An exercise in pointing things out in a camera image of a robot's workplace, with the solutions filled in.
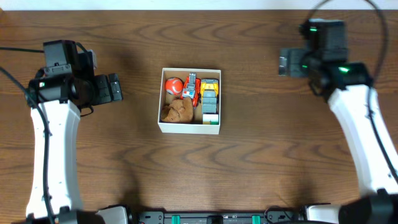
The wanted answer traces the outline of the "red toy fire truck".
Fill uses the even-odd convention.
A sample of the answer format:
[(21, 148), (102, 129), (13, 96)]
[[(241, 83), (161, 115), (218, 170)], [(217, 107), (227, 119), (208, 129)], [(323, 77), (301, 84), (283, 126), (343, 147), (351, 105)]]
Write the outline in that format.
[(199, 101), (201, 80), (197, 78), (195, 72), (190, 72), (183, 84), (183, 90), (180, 99), (190, 98), (192, 100), (193, 107), (196, 108)]

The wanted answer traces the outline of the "white cardboard box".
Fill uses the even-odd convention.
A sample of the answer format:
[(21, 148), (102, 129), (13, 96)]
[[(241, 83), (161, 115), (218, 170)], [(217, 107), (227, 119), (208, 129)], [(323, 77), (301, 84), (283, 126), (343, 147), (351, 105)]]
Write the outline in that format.
[[(168, 78), (177, 77), (185, 83), (186, 78), (190, 72), (195, 72), (197, 78), (202, 79), (217, 79), (219, 82), (219, 94), (217, 104), (217, 114), (219, 115), (219, 125), (203, 124), (201, 94), (199, 94), (199, 101), (196, 108), (193, 108), (193, 120), (191, 123), (164, 123), (160, 120), (162, 108), (171, 104), (173, 100), (180, 99), (181, 94), (171, 95), (165, 90), (165, 82)], [(209, 70), (198, 68), (163, 68), (162, 81), (160, 84), (160, 98), (159, 98), (159, 115), (158, 125), (163, 133), (180, 133), (180, 134), (218, 134), (221, 124), (221, 70)]]

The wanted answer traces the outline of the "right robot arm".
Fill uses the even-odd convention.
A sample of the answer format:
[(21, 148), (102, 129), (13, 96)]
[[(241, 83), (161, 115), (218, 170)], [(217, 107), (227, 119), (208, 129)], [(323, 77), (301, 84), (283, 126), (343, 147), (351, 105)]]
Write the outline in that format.
[(345, 135), (360, 192), (344, 205), (306, 205), (294, 223), (397, 223), (397, 152), (366, 66), (290, 48), (280, 51), (279, 75), (307, 78), (324, 98)]

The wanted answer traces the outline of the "red and white ball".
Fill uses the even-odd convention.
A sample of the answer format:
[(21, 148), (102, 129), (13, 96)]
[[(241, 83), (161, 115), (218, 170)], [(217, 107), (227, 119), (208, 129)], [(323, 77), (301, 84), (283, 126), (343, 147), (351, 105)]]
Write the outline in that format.
[(177, 77), (168, 78), (165, 82), (165, 90), (168, 94), (179, 95), (183, 90), (183, 81)]

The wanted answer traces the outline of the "yellow and grey toy truck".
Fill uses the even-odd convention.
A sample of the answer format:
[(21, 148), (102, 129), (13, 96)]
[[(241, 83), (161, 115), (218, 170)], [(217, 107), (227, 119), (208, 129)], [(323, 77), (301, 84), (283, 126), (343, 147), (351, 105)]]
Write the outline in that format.
[(201, 87), (201, 104), (203, 114), (217, 114), (219, 82), (217, 79), (202, 79)]

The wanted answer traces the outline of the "brown plush toy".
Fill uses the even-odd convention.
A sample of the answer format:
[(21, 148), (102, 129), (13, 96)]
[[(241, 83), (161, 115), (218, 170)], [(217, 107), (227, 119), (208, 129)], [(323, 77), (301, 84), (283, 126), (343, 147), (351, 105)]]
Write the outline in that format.
[(191, 123), (193, 103), (190, 98), (176, 99), (162, 108), (160, 120), (164, 123)]

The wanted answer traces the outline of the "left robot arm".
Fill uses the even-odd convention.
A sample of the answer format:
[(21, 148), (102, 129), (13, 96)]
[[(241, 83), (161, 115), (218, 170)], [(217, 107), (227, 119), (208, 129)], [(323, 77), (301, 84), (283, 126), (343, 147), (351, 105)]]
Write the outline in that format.
[(81, 109), (123, 98), (118, 76), (71, 73), (35, 78), (27, 100), (34, 124), (34, 178), (26, 223), (128, 223), (127, 208), (83, 209), (77, 180), (76, 138)]

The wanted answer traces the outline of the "multicolour puzzle cube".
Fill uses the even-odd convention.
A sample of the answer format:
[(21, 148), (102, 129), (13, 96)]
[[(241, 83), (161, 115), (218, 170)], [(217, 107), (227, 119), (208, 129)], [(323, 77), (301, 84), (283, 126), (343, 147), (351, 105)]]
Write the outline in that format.
[(219, 125), (220, 122), (218, 114), (203, 114), (202, 118), (203, 124)]

